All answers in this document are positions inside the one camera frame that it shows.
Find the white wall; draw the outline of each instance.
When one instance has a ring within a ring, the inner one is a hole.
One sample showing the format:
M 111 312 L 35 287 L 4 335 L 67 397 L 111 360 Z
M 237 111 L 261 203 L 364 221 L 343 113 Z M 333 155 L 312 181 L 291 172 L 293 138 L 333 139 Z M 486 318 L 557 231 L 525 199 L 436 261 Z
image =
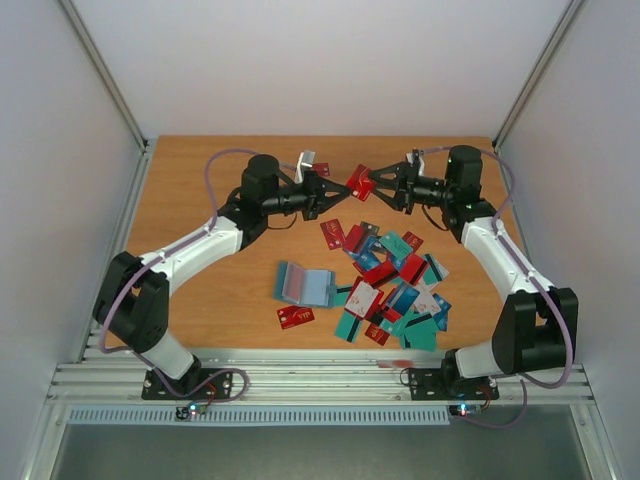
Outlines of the white wall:
M 74 360 L 137 157 L 53 0 L 0 3 L 0 478 Z
M 585 363 L 626 478 L 640 478 L 640 3 L 590 0 L 503 154 L 540 269 L 580 298 Z
M 76 0 L 159 134 L 497 133 L 567 0 Z

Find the gray wall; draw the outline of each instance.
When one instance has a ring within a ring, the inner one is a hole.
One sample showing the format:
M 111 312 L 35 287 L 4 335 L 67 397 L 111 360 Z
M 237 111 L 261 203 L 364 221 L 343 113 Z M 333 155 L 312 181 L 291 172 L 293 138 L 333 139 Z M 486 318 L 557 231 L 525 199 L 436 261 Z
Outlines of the gray wall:
M 76 0 L 149 137 L 495 135 L 567 0 Z
M 74 359 L 136 148 L 53 0 L 0 2 L 0 478 Z
M 586 365 L 640 478 L 640 3 L 590 0 L 503 150 L 533 260 L 577 291 Z

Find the wooden tabletop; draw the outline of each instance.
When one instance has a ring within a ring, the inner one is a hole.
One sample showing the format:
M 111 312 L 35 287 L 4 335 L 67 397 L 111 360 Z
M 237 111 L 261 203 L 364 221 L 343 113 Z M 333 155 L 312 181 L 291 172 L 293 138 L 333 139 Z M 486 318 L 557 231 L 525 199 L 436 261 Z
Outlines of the wooden tabletop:
M 230 147 L 269 153 L 295 164 L 303 150 L 316 152 L 316 162 L 328 162 L 331 179 L 345 183 L 359 163 L 373 169 L 397 163 L 412 148 L 468 144 L 491 149 L 488 138 L 476 137 L 161 137 L 138 207 L 128 250 L 140 255 L 156 250 L 204 224 L 211 215 L 203 169 L 211 154 Z M 219 205 L 240 185 L 249 156 L 220 158 L 211 169 Z M 443 176 L 446 154 L 426 158 L 427 174 Z M 486 158 L 482 193 L 496 208 L 505 197 L 498 165 Z M 432 210 L 437 220 L 439 211 Z M 314 309 L 316 320 L 281 330 L 276 310 L 285 306 L 272 298 L 278 261 L 336 272 L 338 285 L 351 284 L 357 272 L 341 251 L 329 251 L 320 230 L 322 221 L 337 218 L 345 232 L 367 221 L 381 232 L 400 235 L 410 230 L 424 240 L 420 253 L 432 253 L 451 273 L 435 291 L 453 306 L 449 329 L 438 334 L 438 348 L 475 344 L 490 338 L 502 304 L 491 281 L 475 258 L 450 232 L 436 230 L 416 207 L 412 215 L 395 212 L 371 195 L 366 202 L 347 200 L 317 221 L 298 219 L 290 230 L 267 230 L 245 250 L 205 269 L 171 298 L 169 326 L 188 347 L 254 348 L 379 348 L 364 337 L 355 344 L 333 335 L 342 309 Z M 273 217 L 272 226 L 287 225 L 292 217 Z M 507 230 L 517 238 L 509 212 Z M 400 348 L 391 337 L 385 348 Z

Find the purple cable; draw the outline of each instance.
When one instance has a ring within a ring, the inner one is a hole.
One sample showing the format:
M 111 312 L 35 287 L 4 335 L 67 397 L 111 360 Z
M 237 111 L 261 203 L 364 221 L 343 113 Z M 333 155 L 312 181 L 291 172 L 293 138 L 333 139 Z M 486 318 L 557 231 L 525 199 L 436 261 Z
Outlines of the purple cable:
M 478 425 L 479 427 L 486 427 L 486 428 L 493 428 L 494 430 L 504 430 L 506 428 L 511 428 L 513 426 L 515 426 L 520 420 L 522 420 L 522 417 L 524 417 L 524 413 L 527 411 L 527 386 L 524 383 L 524 380 L 520 379 L 520 385 L 522 386 L 522 408 L 520 409 L 520 412 L 518 412 L 518 416 L 516 418 L 514 418 L 513 420 L 511 420 L 509 423 L 505 423 L 502 425 L 496 425 L 493 423 L 484 423 L 484 422 L 479 422 L 478 420 L 474 420 L 473 418 L 469 418 L 469 417 L 453 417 L 453 418 L 459 418 L 460 420 L 464 420 L 465 422 L 468 423 L 472 423 L 474 425 Z
M 213 192 L 213 187 L 211 186 L 211 180 L 209 179 L 209 170 L 210 170 L 211 164 L 213 163 L 214 160 L 216 160 L 217 158 L 219 158 L 219 157 L 221 157 L 223 155 L 227 155 L 227 154 L 230 154 L 230 153 L 246 153 L 246 154 L 249 154 L 249 155 L 258 155 L 259 154 L 259 152 L 256 152 L 254 150 L 248 150 L 246 148 L 228 148 L 226 150 L 221 150 L 221 151 L 215 153 L 214 155 L 212 155 L 209 158 L 209 160 L 207 161 L 207 164 L 204 167 L 204 183 L 205 183 L 205 186 L 207 188 L 207 194 L 209 195 L 209 200 L 211 202 L 211 210 L 212 210 L 212 212 L 211 212 L 211 220 L 208 223 L 208 230 L 212 230 L 213 227 L 215 226 L 217 220 L 218 220 L 218 204 L 216 202 L 216 197 L 215 197 L 215 194 Z M 100 351 L 102 353 L 109 354 L 109 353 L 115 353 L 115 352 L 122 352 L 122 351 L 131 350 L 127 346 L 107 348 L 107 346 L 105 345 L 105 341 L 107 339 L 107 332 L 109 331 L 109 327 L 111 326 L 111 322 L 113 321 L 113 318 L 114 318 L 116 312 L 118 311 L 118 308 L 120 307 L 120 304 L 122 304 L 122 301 L 126 297 L 127 293 L 129 293 L 131 291 L 131 289 L 138 282 L 138 280 L 146 272 L 148 272 L 154 266 L 156 266 L 158 263 L 160 263 L 161 261 L 163 261 L 166 258 L 169 258 L 171 255 L 173 255 L 174 253 L 182 250 L 183 248 L 188 247 L 192 243 L 200 240 L 202 237 L 204 237 L 207 234 L 208 234 L 207 230 L 206 229 L 202 229 L 201 231 L 199 231 L 195 235 L 192 235 L 191 237 L 187 237 L 184 241 L 180 242 L 176 246 L 166 250 L 164 252 L 164 257 L 158 255 L 156 258 L 154 258 L 153 260 L 150 260 L 147 264 L 143 265 L 142 268 L 140 268 L 140 270 L 138 270 L 136 273 L 133 274 L 131 279 L 124 285 L 122 290 L 120 290 L 120 292 L 116 296 L 116 298 L 115 298 L 113 304 L 111 305 L 111 308 L 109 309 L 109 312 L 107 313 L 107 316 L 104 319 L 104 322 L 102 324 L 102 329 L 100 330 L 100 338 L 98 340 L 98 347 L 100 348 Z M 167 381 L 167 379 L 165 378 L 164 374 L 162 374 L 162 372 L 160 371 L 159 368 L 157 368 L 155 365 L 153 365 L 151 362 L 149 362 L 147 359 L 145 359 L 144 357 L 142 357 L 138 353 L 136 353 L 136 352 L 133 352 L 133 353 L 135 354 L 136 357 L 138 357 L 140 360 L 142 360 L 147 366 L 149 366 L 150 368 L 154 369 L 154 371 L 158 374 L 158 378 L 160 378 L 160 380 L 162 381 L 162 383 L 166 387 L 167 391 L 169 391 L 174 396 L 182 396 L 182 395 L 178 394 L 177 392 L 175 392 L 175 390 L 171 387 L 171 385 L 169 384 L 169 382 Z M 247 376 L 246 372 L 244 372 L 242 370 L 239 370 L 239 369 L 227 369 L 227 371 L 235 371 L 240 376 L 242 376 L 242 378 L 244 380 L 243 389 L 238 395 L 236 395 L 234 397 L 234 400 L 235 400 L 235 398 L 238 398 L 239 396 L 244 394 L 246 389 L 249 387 L 249 377 Z M 184 396 L 189 396 L 189 395 L 193 394 L 194 392 L 198 391 L 204 385 L 209 383 L 211 381 L 211 378 L 215 377 L 218 374 L 219 374 L 219 372 L 214 374 L 214 375 L 212 375 L 210 378 L 208 378 L 207 380 L 202 382 L 195 389 L 193 389 L 191 392 L 189 392 L 187 395 L 184 395 Z
M 429 148 L 429 149 L 423 150 L 423 154 L 427 155 L 427 154 L 436 153 L 436 152 L 448 151 L 448 150 L 451 150 L 452 148 L 453 148 L 452 146 Z M 490 152 L 489 150 L 483 150 L 481 148 L 478 150 L 480 150 L 480 152 L 482 152 L 484 155 L 487 155 L 493 158 L 509 174 L 509 180 L 511 185 L 507 192 L 507 198 L 505 198 L 504 202 L 502 202 L 502 204 L 500 205 L 500 208 L 498 208 L 498 211 L 491 219 L 491 227 L 493 228 L 493 233 L 496 234 L 502 246 L 509 253 L 513 261 L 518 265 L 518 268 L 520 268 L 522 273 L 528 277 L 529 274 L 531 273 L 531 270 L 529 270 L 529 268 L 520 259 L 518 254 L 509 244 L 509 242 L 507 242 L 502 237 L 502 235 L 498 235 L 498 230 L 499 230 L 498 220 L 506 210 L 507 206 L 511 203 L 513 199 L 513 194 L 516 189 L 515 175 L 513 174 L 513 170 L 511 170 L 511 167 L 504 160 L 502 160 L 498 155 L 496 155 L 493 152 Z M 567 327 L 567 323 L 564 321 L 564 318 L 562 318 L 562 313 L 560 313 L 560 310 L 556 306 L 553 299 L 549 296 L 547 291 L 544 289 L 544 287 L 540 284 L 540 282 L 535 277 L 531 277 L 529 280 L 531 281 L 531 284 L 536 288 L 536 290 L 538 290 L 538 292 L 546 302 L 547 306 L 549 307 L 549 310 L 551 310 L 551 313 L 553 314 L 554 318 L 558 322 L 558 326 L 560 327 L 560 331 L 562 332 L 562 339 L 564 340 L 564 344 L 565 344 L 566 355 L 565 355 L 565 364 L 564 364 L 564 370 L 562 371 L 562 375 L 554 383 L 541 382 L 540 380 L 532 377 L 528 373 L 523 373 L 521 375 L 527 380 L 529 380 L 531 383 L 539 387 L 548 388 L 548 389 L 559 388 L 566 383 L 566 381 L 569 378 L 569 375 L 571 375 L 571 365 L 573 363 L 573 343 L 571 342 L 571 335 L 569 334 L 569 328 Z

